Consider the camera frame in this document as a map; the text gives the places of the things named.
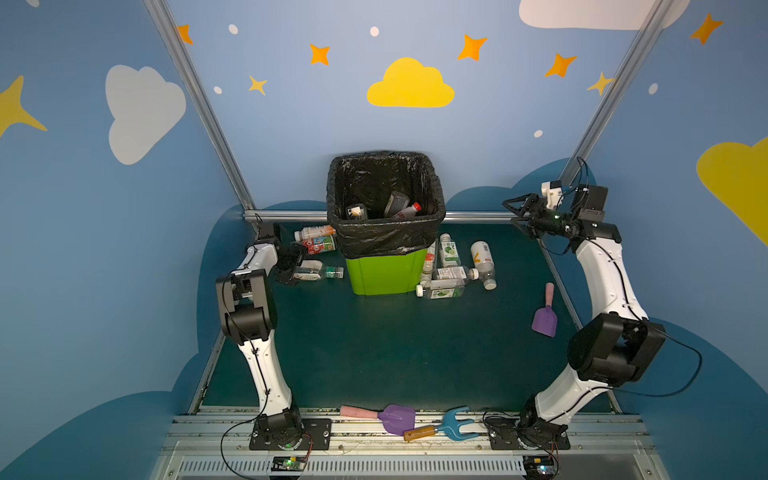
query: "dark green mat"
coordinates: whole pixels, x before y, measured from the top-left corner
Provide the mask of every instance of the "dark green mat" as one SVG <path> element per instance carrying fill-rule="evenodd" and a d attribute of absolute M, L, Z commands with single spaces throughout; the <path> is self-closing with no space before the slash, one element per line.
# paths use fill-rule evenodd
<path fill-rule="evenodd" d="M 283 239 L 292 240 L 296 225 L 284 227 Z M 399 403 L 518 411 L 562 371 L 576 327 L 556 290 L 557 336 L 531 330 L 545 284 L 553 281 L 536 242 L 509 225 L 443 224 L 441 232 L 452 235 L 465 265 L 471 261 L 469 246 L 488 242 L 496 290 L 477 282 L 461 298 L 427 300 L 413 293 L 357 296 L 346 278 L 294 288 L 272 282 L 277 352 L 299 406 L 383 409 Z M 340 252 L 312 258 L 345 264 Z M 204 404 L 258 405 L 246 361 L 229 340 Z M 607 397 L 597 397 L 582 411 L 610 412 Z"/>

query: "bottle with red cap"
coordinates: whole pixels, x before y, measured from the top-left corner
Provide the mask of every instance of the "bottle with red cap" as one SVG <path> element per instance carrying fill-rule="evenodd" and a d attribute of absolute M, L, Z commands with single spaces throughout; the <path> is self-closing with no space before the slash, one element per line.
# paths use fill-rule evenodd
<path fill-rule="evenodd" d="M 415 217 L 418 212 L 422 211 L 422 206 L 419 202 L 414 202 L 410 207 L 405 207 L 398 213 L 392 215 L 392 218 L 410 218 Z"/>

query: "yellow star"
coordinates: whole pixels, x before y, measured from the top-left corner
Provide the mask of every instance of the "yellow star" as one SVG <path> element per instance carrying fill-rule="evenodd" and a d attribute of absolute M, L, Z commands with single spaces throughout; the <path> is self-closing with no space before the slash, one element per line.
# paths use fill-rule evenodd
<path fill-rule="evenodd" d="M 261 92 L 262 95 L 266 95 L 264 93 L 264 88 L 263 88 L 264 84 L 266 83 L 266 80 L 265 81 L 255 81 L 253 79 L 253 77 L 251 77 L 250 80 L 253 82 L 253 85 L 251 85 L 251 87 L 248 89 L 248 91 L 258 90 L 258 91 Z"/>
<path fill-rule="evenodd" d="M 701 40 L 701 44 L 704 45 L 707 43 L 707 39 L 709 39 L 710 35 L 712 35 L 712 32 L 715 31 L 715 28 L 721 26 L 723 22 L 716 22 L 712 19 L 712 14 L 707 13 L 707 18 L 704 20 L 704 23 L 701 24 L 698 30 L 694 32 L 693 35 L 691 35 L 691 38 L 698 38 Z"/>
<path fill-rule="evenodd" d="M 614 79 L 613 78 L 606 78 L 605 75 L 603 75 L 603 72 L 600 72 L 600 80 L 591 87 L 589 87 L 587 90 L 597 90 L 600 92 L 600 96 L 603 96 L 603 90 L 608 86 L 609 83 L 611 83 Z"/>
<path fill-rule="evenodd" d="M 39 130 L 48 131 L 43 124 L 22 108 L 23 86 L 24 77 L 19 76 L 8 90 L 0 94 L 0 137 L 5 133 L 5 129 L 13 124 L 27 124 Z"/>
<path fill-rule="evenodd" d="M 190 38 L 190 26 L 185 25 L 183 27 L 176 27 L 179 29 L 179 35 L 181 36 L 181 40 L 185 41 L 186 43 L 190 45 L 194 45 L 192 43 L 192 39 Z"/>
<path fill-rule="evenodd" d="M 552 68 L 549 69 L 545 77 L 548 77 L 549 75 L 560 75 L 565 78 L 565 74 L 568 73 L 568 66 L 577 58 L 578 57 L 562 58 L 559 53 L 555 54 L 554 65 L 552 65 Z"/>
<path fill-rule="evenodd" d="M 458 56 L 458 59 L 461 60 L 462 58 L 474 58 L 476 61 L 479 61 L 480 47 L 485 43 L 486 40 L 488 39 L 481 38 L 479 40 L 473 40 L 469 37 L 469 35 L 464 35 L 464 50 L 462 50 L 462 53 Z"/>
<path fill-rule="evenodd" d="M 317 48 L 315 45 L 310 45 L 310 47 L 312 47 L 312 62 L 310 65 L 314 65 L 317 62 L 328 65 L 328 50 L 331 47 Z"/>

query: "wooden handle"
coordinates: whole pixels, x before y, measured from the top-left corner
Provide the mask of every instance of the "wooden handle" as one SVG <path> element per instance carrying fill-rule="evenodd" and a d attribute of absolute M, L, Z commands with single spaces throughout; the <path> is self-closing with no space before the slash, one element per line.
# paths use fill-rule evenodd
<path fill-rule="evenodd" d="M 545 290 L 546 306 L 552 306 L 552 297 L 554 297 L 554 283 L 547 283 L 547 288 Z"/>
<path fill-rule="evenodd" d="M 359 409 L 357 407 L 350 407 L 346 405 L 341 406 L 339 415 L 343 417 L 356 417 L 358 419 L 377 419 L 379 417 L 378 412 L 372 410 Z"/>
<path fill-rule="evenodd" d="M 435 430 L 435 426 L 433 425 L 427 425 L 426 427 L 419 427 L 417 429 L 409 430 L 402 434 L 402 439 L 406 442 L 410 442 L 411 440 L 416 439 L 422 439 L 424 437 L 429 437 L 437 433 L 437 430 Z"/>

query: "green trash can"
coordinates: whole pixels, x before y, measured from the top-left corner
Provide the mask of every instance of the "green trash can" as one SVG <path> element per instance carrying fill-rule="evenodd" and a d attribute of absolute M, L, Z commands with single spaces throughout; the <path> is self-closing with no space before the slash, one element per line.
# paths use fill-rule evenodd
<path fill-rule="evenodd" d="M 408 219 L 382 218 L 389 195 L 403 192 L 422 210 Z M 432 162 L 416 152 L 380 151 L 337 157 L 328 173 L 328 223 L 358 295 L 406 293 L 419 284 L 427 248 L 445 218 Z M 368 220 L 347 220 L 346 206 L 365 204 Z"/>

